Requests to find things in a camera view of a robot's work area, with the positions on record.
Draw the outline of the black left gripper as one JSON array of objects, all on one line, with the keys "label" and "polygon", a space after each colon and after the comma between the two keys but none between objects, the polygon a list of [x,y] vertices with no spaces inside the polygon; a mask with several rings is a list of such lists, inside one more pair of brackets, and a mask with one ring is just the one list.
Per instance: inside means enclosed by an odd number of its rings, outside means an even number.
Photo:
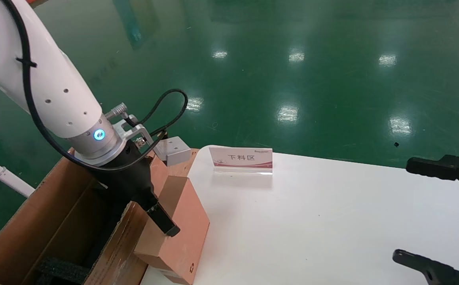
[{"label": "black left gripper", "polygon": [[[127,141],[122,152],[112,161],[103,165],[103,168],[125,166],[141,156],[142,153],[135,142]],[[114,190],[117,197],[137,202],[166,236],[174,237],[180,232],[180,228],[168,215],[164,207],[159,204],[157,195],[154,194],[155,187],[151,179],[151,163],[152,158],[145,156],[124,170],[92,170],[91,173],[99,182]]]}]

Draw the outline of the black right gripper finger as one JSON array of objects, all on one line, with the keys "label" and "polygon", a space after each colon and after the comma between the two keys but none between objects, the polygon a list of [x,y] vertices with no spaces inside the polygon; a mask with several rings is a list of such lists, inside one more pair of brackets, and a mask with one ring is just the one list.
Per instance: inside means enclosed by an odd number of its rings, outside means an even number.
[{"label": "black right gripper finger", "polygon": [[429,285],[459,285],[459,270],[430,258],[396,249],[392,260],[421,272]]},{"label": "black right gripper finger", "polygon": [[441,180],[459,181],[459,156],[444,155],[437,161],[410,158],[406,164],[406,171]]}]

